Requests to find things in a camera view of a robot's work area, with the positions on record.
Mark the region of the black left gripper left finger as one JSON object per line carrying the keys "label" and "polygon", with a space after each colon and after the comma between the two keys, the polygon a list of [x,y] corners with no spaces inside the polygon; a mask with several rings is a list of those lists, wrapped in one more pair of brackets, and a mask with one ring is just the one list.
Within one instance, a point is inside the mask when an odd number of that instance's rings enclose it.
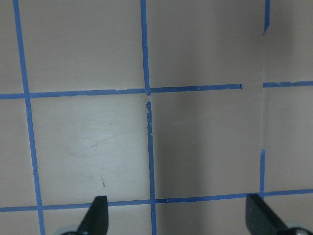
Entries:
{"label": "black left gripper left finger", "polygon": [[96,196],[75,234],[106,235],[108,227],[109,213],[107,196]]}

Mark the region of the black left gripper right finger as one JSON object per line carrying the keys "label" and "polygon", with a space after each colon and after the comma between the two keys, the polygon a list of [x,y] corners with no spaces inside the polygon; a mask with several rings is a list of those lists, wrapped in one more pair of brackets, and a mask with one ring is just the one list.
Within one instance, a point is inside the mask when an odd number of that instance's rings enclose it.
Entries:
{"label": "black left gripper right finger", "polygon": [[290,234],[286,224],[258,194],[246,196],[245,222],[251,235]]}

